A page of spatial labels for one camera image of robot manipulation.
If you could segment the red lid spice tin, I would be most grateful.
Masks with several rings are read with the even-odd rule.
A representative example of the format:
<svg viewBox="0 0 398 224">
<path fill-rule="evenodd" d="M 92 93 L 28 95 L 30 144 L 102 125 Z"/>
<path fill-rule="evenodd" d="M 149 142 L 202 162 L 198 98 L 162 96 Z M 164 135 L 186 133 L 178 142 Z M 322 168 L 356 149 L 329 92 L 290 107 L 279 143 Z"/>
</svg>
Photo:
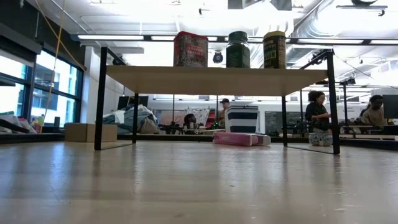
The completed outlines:
<svg viewBox="0 0 398 224">
<path fill-rule="evenodd" d="M 174 67 L 207 67 L 208 38 L 185 31 L 174 37 Z"/>
</svg>

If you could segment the green lid spice jar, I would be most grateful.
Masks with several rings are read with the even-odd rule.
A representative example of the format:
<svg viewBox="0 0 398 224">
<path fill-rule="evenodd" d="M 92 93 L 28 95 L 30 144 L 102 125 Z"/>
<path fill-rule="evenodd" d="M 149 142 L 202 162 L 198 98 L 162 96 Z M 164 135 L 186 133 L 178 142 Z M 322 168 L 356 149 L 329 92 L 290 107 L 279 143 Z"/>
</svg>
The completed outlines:
<svg viewBox="0 0 398 224">
<path fill-rule="evenodd" d="M 226 46 L 226 67 L 250 68 L 250 55 L 247 33 L 243 31 L 230 33 Z"/>
</svg>

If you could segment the yellow lid spice jar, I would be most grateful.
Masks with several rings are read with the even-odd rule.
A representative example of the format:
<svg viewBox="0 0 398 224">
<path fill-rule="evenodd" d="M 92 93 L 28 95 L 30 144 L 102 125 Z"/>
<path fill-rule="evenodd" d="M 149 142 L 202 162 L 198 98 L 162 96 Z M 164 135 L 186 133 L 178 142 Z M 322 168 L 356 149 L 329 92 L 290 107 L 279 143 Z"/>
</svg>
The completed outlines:
<svg viewBox="0 0 398 224">
<path fill-rule="evenodd" d="M 268 32 L 263 37 L 264 68 L 286 69 L 286 36 L 284 32 Z"/>
</svg>

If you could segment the person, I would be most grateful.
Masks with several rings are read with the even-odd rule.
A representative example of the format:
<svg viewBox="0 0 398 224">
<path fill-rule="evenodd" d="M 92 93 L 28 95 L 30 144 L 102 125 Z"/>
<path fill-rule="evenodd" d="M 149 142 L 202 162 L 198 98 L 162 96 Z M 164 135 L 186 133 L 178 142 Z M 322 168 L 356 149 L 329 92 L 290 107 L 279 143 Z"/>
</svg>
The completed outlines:
<svg viewBox="0 0 398 224">
<path fill-rule="evenodd" d="M 387 119 L 384 117 L 383 97 L 374 95 L 370 98 L 369 108 L 363 113 L 361 120 L 366 125 L 383 127 L 387 125 Z"/>
<path fill-rule="evenodd" d="M 325 94 L 322 91 L 310 91 L 308 93 L 309 104 L 305 109 L 305 119 L 310 133 L 328 133 L 330 130 L 329 113 L 324 102 Z"/>
<path fill-rule="evenodd" d="M 183 125 L 187 129 L 195 129 L 196 124 L 197 124 L 197 120 L 196 120 L 196 117 L 195 117 L 195 115 L 193 113 L 189 113 L 189 114 L 185 115 L 184 124 Z"/>
<path fill-rule="evenodd" d="M 223 109 L 218 113 L 218 124 L 220 128 L 225 128 L 225 113 L 230 106 L 229 99 L 223 98 L 221 104 Z"/>
</svg>

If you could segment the black white striped box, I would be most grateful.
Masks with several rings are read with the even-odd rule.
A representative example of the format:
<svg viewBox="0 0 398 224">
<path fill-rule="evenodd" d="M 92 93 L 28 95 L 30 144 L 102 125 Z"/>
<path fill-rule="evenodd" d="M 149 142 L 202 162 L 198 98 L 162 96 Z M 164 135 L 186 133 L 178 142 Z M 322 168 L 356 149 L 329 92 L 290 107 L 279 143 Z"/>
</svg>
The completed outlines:
<svg viewBox="0 0 398 224">
<path fill-rule="evenodd" d="M 256 133 L 259 109 L 257 106 L 230 106 L 225 111 L 227 133 Z"/>
</svg>

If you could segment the pile of cloths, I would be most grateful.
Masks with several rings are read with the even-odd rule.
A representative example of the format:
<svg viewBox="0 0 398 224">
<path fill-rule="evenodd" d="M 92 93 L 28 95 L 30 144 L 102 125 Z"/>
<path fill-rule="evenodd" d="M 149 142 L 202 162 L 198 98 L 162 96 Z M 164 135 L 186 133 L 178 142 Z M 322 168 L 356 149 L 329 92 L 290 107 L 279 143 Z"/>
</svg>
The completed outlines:
<svg viewBox="0 0 398 224">
<path fill-rule="evenodd" d="M 133 107 L 128 110 L 117 110 L 103 116 L 103 124 L 115 124 L 118 127 L 118 134 L 132 134 L 135 123 Z M 137 108 L 137 133 L 160 133 L 157 118 L 144 105 L 139 105 Z"/>
</svg>

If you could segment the black monitor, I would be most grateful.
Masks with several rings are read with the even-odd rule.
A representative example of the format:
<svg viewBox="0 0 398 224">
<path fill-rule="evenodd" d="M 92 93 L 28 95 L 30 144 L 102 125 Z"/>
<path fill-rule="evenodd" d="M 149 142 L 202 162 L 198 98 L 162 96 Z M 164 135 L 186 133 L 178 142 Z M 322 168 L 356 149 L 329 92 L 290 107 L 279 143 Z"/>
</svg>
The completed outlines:
<svg viewBox="0 0 398 224">
<path fill-rule="evenodd" d="M 384 117 L 398 119 L 398 95 L 383 95 Z"/>
<path fill-rule="evenodd" d="M 128 110 L 129 108 L 132 108 L 134 106 L 134 100 L 133 96 L 120 96 L 118 101 L 118 110 Z M 138 105 L 147 107 L 148 101 L 148 96 L 138 97 Z"/>
</svg>

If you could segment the small cardboard box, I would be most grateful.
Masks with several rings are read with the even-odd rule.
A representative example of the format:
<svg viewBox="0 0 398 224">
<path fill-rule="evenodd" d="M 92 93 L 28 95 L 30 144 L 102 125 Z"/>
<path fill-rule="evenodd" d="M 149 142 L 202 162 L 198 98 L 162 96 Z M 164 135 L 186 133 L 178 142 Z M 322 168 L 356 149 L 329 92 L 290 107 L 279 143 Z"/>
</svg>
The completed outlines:
<svg viewBox="0 0 398 224">
<path fill-rule="evenodd" d="M 66 123 L 65 140 L 71 142 L 94 142 L 95 141 L 95 124 L 86 123 Z M 102 142 L 117 141 L 118 127 L 114 124 L 102 125 Z"/>
</svg>

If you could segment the ceiling light strip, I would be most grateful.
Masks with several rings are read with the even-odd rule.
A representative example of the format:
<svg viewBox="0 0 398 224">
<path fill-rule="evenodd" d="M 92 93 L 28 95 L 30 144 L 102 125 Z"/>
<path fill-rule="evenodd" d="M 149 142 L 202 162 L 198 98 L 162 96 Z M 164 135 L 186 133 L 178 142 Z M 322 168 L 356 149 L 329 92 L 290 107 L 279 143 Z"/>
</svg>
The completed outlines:
<svg viewBox="0 0 398 224">
<path fill-rule="evenodd" d="M 80 40 L 115 40 L 115 41 L 133 41 L 144 40 L 141 35 L 77 35 Z"/>
<path fill-rule="evenodd" d="M 361 44 L 363 40 L 355 39 L 299 39 L 303 44 Z"/>
</svg>

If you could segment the large window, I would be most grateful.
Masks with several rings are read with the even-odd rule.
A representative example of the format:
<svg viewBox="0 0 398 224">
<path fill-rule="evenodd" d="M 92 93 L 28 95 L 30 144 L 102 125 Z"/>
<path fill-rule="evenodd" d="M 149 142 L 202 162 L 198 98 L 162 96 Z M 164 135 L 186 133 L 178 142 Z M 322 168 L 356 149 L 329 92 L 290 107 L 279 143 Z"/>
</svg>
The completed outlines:
<svg viewBox="0 0 398 224">
<path fill-rule="evenodd" d="M 0 113 L 13 111 L 44 125 L 60 117 L 60 127 L 75 120 L 78 85 L 83 71 L 47 51 L 28 62 L 0 50 Z"/>
</svg>

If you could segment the background work table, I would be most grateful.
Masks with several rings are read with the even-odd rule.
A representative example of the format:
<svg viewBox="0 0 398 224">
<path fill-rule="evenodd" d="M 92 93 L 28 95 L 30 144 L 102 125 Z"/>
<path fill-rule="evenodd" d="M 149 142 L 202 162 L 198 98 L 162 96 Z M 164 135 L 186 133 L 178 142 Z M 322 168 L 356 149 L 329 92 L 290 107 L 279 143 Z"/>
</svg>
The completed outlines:
<svg viewBox="0 0 398 224">
<path fill-rule="evenodd" d="M 340 138 L 398 141 L 398 125 L 348 125 L 340 129 Z"/>
</svg>

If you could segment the colourful pile of items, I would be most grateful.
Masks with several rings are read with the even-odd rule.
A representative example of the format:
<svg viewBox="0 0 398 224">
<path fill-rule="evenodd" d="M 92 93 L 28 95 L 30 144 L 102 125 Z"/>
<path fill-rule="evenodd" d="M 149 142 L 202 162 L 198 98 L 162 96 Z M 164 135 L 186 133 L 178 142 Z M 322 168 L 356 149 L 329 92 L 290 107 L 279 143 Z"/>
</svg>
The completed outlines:
<svg viewBox="0 0 398 224">
<path fill-rule="evenodd" d="M 13 111 L 9 111 L 0 113 L 0 133 L 37 134 L 37 131 L 34 130 L 25 118 L 19 118 Z"/>
</svg>

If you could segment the black aluminium table frame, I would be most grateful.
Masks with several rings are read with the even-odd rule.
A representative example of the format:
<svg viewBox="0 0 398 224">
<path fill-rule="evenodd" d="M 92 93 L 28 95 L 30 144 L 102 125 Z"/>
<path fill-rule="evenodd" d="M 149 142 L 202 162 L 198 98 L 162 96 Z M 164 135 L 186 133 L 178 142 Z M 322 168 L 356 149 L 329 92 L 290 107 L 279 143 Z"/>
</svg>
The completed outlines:
<svg viewBox="0 0 398 224">
<path fill-rule="evenodd" d="M 90 99 L 89 84 L 80 82 L 78 85 L 78 99 L 76 100 L 75 120 L 81 121 L 87 115 L 96 115 L 97 90 L 93 92 L 94 98 Z M 171 134 L 138 134 L 138 141 L 193 141 L 193 142 L 211 142 L 212 135 L 171 135 Z M 385 141 L 378 140 L 373 136 L 366 138 L 340 138 L 340 144 L 355 147 L 368 147 L 376 149 L 393 150 L 398 147 L 398 141 L 384 137 Z M 66 135 L 62 133 L 43 133 L 43 134 L 0 134 L 0 144 L 19 144 L 30 142 L 54 142 L 64 141 Z"/>
</svg>

